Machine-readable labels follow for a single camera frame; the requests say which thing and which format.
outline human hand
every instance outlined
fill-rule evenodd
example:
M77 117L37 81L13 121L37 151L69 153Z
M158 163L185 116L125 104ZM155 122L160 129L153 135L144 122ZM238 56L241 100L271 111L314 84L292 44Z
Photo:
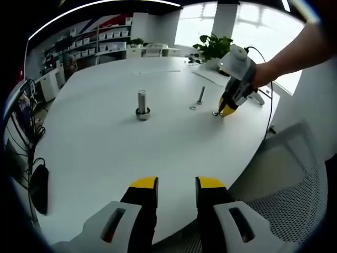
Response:
M278 77L277 71L273 68L270 62L257 64L251 85L254 88L259 88L275 81Z

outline metal bolt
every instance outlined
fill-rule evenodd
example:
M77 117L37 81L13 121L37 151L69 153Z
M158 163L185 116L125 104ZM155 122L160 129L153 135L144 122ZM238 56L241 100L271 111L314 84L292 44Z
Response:
M139 110L139 114L147 113L146 91L144 90L138 91L138 110Z
M201 93L200 93L200 96L199 96L199 99L198 101L196 102L197 104L202 104L202 97L204 95L204 91L205 91L205 86L202 86L201 88Z

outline white wall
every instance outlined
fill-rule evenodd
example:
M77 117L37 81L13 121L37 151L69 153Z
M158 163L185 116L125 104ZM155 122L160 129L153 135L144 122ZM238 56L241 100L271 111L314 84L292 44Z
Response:
M337 153L337 59L303 70L293 96L277 85L281 96L273 123L280 131L304 119L325 160Z
M214 18L213 30L218 37L231 37L235 23L237 4L218 4Z
M148 13L134 13L131 39L142 38L145 42L157 42L158 16Z
M171 12L158 19L158 42L174 46L175 34L178 27L180 11Z

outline potted plant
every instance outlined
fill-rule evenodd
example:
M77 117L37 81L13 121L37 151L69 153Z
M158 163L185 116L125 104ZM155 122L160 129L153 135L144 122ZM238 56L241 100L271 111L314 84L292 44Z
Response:
M144 42L145 41L142 38L134 38L133 40L130 40L128 44L131 45L131 47L141 47Z
M219 60L230 51L233 40L226 36L218 38L212 33L211 36L201 35L200 41L202 44L193 45L199 54L191 54L189 62L206 63L207 69L216 70Z

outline storage box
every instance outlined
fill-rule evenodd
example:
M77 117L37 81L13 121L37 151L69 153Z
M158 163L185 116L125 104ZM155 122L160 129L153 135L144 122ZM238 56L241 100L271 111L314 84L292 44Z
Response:
M75 42L69 47L69 49L74 49L75 48Z
M118 42L117 50L126 50L126 42Z
M113 38L114 37L114 33L107 33L106 34L106 38L109 39L109 38Z
M131 17L125 18L125 25L131 25L131 23L132 23L132 18Z
M76 47L82 46L83 40L76 41Z
M75 53L75 54L74 54L74 57L75 57L75 59L81 58L81 53Z
M105 40L105 35L106 35L105 33L100 34L100 36L99 36L100 41Z
M121 37L121 32L114 32L114 38Z
M70 36L71 36L71 37L76 36L76 33L77 33L77 28L72 28L72 29L70 30Z
M127 37L128 36L128 31L122 31L122 37Z
M92 54L95 54L95 49L94 48L89 49L89 55L92 55Z
M82 57L88 56L88 49L82 51Z
M86 45L86 44L89 44L90 43L90 38L84 38L83 39L83 44Z
M107 46L107 49L109 51L116 51L117 50L117 45L115 43L111 43Z
M106 45L100 46L100 52L104 52L104 51L106 51Z

